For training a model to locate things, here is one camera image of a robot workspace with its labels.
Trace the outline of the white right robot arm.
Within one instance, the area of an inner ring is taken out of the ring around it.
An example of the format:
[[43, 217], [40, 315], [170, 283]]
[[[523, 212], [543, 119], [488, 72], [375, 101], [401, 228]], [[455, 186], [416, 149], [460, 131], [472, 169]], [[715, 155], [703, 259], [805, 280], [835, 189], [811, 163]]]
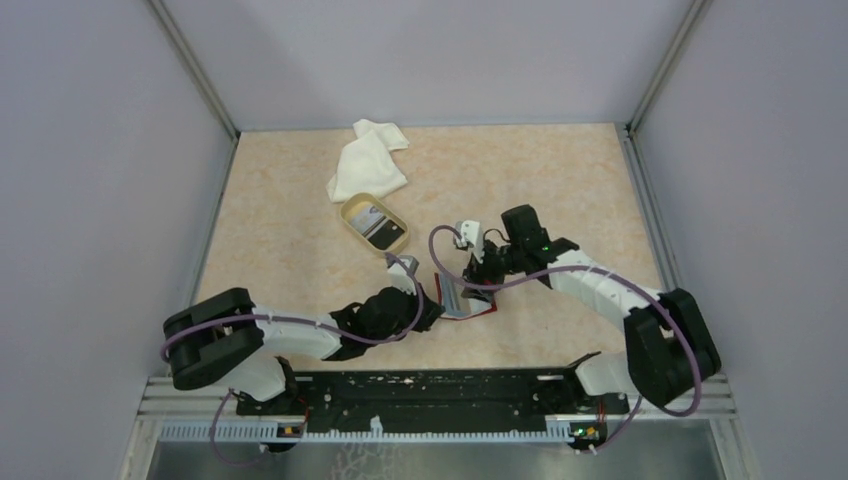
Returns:
[[641, 287], [588, 256], [578, 244], [553, 238], [530, 205], [501, 215], [506, 241], [497, 245], [472, 220], [458, 223], [454, 240], [470, 258], [462, 278], [467, 291], [493, 293], [507, 277], [524, 275], [571, 295], [614, 326], [625, 339], [619, 353], [591, 354], [573, 366], [563, 398], [576, 412], [590, 411], [603, 394], [639, 395], [666, 407], [721, 370], [722, 363], [694, 296], [682, 289]]

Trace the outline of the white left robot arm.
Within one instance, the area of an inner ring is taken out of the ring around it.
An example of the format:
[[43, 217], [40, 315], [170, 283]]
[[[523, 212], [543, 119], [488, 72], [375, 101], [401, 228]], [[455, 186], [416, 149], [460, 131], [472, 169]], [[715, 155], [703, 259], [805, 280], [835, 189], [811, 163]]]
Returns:
[[169, 317], [160, 356], [180, 391], [219, 385], [285, 414], [300, 399], [289, 356], [355, 359], [429, 330], [443, 312], [425, 292], [385, 287], [340, 310], [297, 316], [254, 303], [245, 288], [231, 288]]

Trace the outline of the red card holder wallet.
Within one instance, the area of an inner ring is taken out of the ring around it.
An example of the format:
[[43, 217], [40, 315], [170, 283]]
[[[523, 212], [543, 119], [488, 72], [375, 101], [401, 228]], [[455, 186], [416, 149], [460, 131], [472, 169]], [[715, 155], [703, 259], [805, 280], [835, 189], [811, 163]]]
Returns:
[[469, 320], [498, 310], [494, 298], [475, 294], [441, 273], [434, 274], [438, 303], [443, 309], [442, 319]]

